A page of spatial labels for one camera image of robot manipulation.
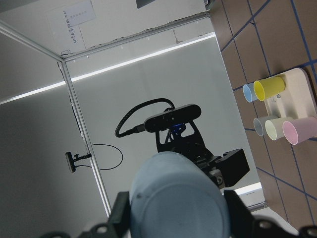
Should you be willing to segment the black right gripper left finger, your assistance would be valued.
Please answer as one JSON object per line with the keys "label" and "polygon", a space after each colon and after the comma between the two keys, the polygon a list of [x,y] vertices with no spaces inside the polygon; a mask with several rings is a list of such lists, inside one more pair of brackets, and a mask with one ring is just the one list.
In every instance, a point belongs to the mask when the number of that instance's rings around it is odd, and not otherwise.
{"label": "black right gripper left finger", "polygon": [[110,217],[106,223],[99,223],[78,238],[126,238],[130,229],[129,192],[119,192]]}

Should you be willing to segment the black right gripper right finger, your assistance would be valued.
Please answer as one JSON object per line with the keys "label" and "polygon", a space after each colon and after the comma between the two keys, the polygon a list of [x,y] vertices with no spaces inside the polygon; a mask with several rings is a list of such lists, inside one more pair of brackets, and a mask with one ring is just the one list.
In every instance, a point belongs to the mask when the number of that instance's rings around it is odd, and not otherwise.
{"label": "black right gripper right finger", "polygon": [[235,238],[315,238],[316,226],[301,227],[297,235],[293,235],[276,222],[265,218],[255,218],[233,190],[225,190],[231,234]]}

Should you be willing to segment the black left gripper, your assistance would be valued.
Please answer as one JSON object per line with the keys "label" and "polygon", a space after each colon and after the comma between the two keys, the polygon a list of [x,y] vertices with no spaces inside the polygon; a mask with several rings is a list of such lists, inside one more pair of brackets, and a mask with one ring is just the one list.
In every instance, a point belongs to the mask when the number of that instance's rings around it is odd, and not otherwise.
{"label": "black left gripper", "polygon": [[160,142],[160,132],[156,132],[158,152],[175,152],[193,162],[219,188],[232,187],[249,171],[247,158],[243,149],[235,149],[214,155],[206,148],[203,138],[193,121],[189,122],[194,133],[181,136],[186,129],[184,123],[168,128],[165,142]]}

